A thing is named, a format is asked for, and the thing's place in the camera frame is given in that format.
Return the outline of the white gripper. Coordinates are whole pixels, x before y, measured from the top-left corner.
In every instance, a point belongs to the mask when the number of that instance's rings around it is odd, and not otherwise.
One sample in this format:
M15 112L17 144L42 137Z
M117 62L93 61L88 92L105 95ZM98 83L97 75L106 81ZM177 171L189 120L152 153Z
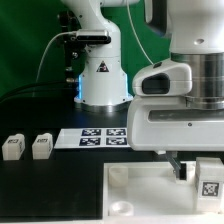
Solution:
M177 179L187 165L174 151L224 151L224 110L189 109L183 97L140 97L127 115L128 144L135 151L168 151Z

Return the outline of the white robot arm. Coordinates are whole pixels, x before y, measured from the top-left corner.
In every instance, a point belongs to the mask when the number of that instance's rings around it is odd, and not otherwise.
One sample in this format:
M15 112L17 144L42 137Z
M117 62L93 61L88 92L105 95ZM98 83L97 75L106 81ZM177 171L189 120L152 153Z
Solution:
M164 152L177 178L186 177L180 151L224 151L224 0L62 0L81 25L77 41L87 60L77 105L112 111L124 102L132 149ZM167 59L151 63L128 82L120 34L104 7L143 2L146 24L170 40Z

